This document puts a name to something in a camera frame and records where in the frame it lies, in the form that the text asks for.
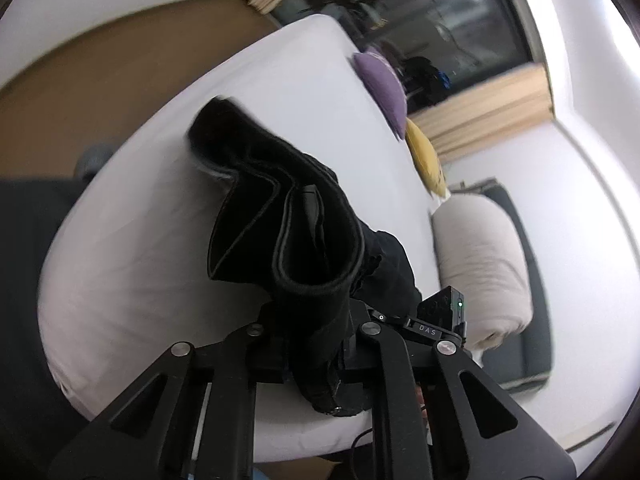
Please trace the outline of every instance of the bed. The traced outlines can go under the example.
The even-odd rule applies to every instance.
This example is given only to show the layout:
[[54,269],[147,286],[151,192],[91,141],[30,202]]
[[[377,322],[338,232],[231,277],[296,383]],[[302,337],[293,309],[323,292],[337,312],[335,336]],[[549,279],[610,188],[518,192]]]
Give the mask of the bed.
[[[353,71],[354,52],[327,16],[278,30],[166,104],[81,196],[47,256],[38,321],[56,382],[87,418],[172,343],[217,342],[268,300],[257,287],[207,277],[225,187],[194,167],[184,135],[216,95],[332,168],[356,214],[404,245],[422,296],[439,290],[433,200]],[[259,385],[255,418],[256,462],[342,450],[370,425],[367,413],[314,412],[292,383]]]

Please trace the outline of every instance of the rolled white blanket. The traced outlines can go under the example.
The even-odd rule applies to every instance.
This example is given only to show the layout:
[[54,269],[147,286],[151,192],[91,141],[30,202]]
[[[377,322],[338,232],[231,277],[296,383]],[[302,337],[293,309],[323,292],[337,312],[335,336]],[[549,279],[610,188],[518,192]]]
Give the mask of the rolled white blanket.
[[507,213],[478,194],[455,194],[433,215],[440,283],[465,297],[466,348],[499,346],[531,322],[529,277]]

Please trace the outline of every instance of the black pants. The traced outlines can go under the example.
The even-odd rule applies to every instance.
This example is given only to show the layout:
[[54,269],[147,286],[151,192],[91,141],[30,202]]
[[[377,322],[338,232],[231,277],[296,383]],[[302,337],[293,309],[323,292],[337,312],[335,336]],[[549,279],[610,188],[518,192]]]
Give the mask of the black pants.
[[0,477],[42,478],[86,420],[57,387],[38,329],[47,251],[85,184],[0,181]]

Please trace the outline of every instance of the purple pillow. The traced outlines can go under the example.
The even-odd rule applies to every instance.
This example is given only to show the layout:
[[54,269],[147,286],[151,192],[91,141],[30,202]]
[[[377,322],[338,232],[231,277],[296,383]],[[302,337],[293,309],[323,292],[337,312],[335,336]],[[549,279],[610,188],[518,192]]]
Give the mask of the purple pillow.
[[375,48],[353,55],[356,73],[378,103],[394,133],[404,139],[406,97],[402,83],[389,62]]

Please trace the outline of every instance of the gray round object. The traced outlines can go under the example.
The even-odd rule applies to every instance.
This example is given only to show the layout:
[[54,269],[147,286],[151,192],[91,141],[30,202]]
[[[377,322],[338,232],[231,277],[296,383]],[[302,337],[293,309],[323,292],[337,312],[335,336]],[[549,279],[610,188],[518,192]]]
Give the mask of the gray round object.
[[436,348],[438,352],[444,355],[453,355],[456,353],[456,345],[451,341],[438,341]]
[[246,332],[252,337],[258,337],[263,331],[264,328],[259,323],[251,323],[251,325],[246,328]]
[[180,341],[171,347],[171,353],[176,357],[183,357],[189,352],[191,352],[191,345],[184,341]]
[[374,323],[373,321],[369,321],[363,323],[360,327],[360,330],[362,330],[367,335],[376,335],[380,333],[380,325],[378,323]]

